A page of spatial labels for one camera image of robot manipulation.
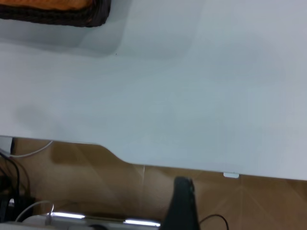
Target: desk surface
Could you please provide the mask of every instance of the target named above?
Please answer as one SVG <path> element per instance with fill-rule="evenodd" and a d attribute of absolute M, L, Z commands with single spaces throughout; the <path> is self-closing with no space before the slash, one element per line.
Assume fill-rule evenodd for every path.
<path fill-rule="evenodd" d="M 0 21 L 0 134 L 307 179 L 306 8 L 113 0 L 100 28 Z"/>

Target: wicker basket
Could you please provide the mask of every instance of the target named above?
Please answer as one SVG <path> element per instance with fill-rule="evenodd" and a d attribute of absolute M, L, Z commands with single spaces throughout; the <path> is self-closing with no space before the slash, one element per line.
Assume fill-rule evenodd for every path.
<path fill-rule="evenodd" d="M 42 10 L 0 4 L 0 18 L 43 24 L 95 27 L 106 23 L 110 8 L 111 0 L 93 0 L 91 6 L 74 11 Z"/>

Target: white cable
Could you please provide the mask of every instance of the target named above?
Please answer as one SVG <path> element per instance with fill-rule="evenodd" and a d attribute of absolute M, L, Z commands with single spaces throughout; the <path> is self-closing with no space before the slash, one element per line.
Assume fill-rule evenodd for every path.
<path fill-rule="evenodd" d="M 51 210 L 50 210 L 50 212 L 49 212 L 49 214 L 48 214 L 49 218 L 51 218 L 51 214 L 52 214 L 52 212 L 53 212 L 54 205 L 53 205 L 53 203 L 52 203 L 51 201 L 43 200 L 43 201 L 38 201 L 38 202 L 36 202 L 36 203 L 30 205 L 29 207 L 27 207 L 24 211 L 22 211 L 22 212 L 18 215 L 18 217 L 16 218 L 15 222 L 18 222 L 18 220 L 20 219 L 20 217 L 21 217 L 26 211 L 28 211 L 29 209 L 33 208 L 34 206 L 40 205 L 40 204 L 51 204 L 51 205 L 52 205 Z"/>
<path fill-rule="evenodd" d="M 29 156 L 32 156 L 32 155 L 38 153 L 38 152 L 41 152 L 41 151 L 45 150 L 45 149 L 48 148 L 49 145 L 51 145 L 52 143 L 53 143 L 53 141 L 50 141 L 48 144 L 46 144 L 46 145 L 45 145 L 44 147 L 42 147 L 41 149 L 36 150 L 36 151 L 34 151 L 34 152 L 30 152 L 30 153 L 24 154 L 24 155 L 11 155 L 10 153 L 8 153 L 8 152 L 6 152 L 6 151 L 4 151 L 4 150 L 2 150 L 2 149 L 0 149 L 0 151 L 1 151 L 3 154 L 5 154 L 7 157 L 13 157 L 13 158 L 29 157 Z"/>

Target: white tabletop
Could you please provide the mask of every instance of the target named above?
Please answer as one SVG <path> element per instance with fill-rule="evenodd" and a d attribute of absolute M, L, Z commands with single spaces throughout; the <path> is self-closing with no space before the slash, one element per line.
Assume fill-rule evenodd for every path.
<path fill-rule="evenodd" d="M 307 1 L 113 0 L 99 28 L 0 21 L 0 135 L 307 179 Z"/>

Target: tiled floor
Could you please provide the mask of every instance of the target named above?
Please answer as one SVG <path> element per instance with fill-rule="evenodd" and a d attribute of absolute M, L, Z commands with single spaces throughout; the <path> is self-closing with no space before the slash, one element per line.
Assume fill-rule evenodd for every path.
<path fill-rule="evenodd" d="M 45 141 L 19 139 L 23 154 Z M 307 182 L 132 165 L 100 146 L 56 142 L 47 150 L 18 160 L 27 172 L 22 182 L 37 199 L 56 210 L 88 215 L 163 219 L 178 175 L 193 178 L 200 219 L 224 215 L 231 230 L 290 230 L 307 226 Z M 213 218 L 203 230 L 224 230 Z"/>

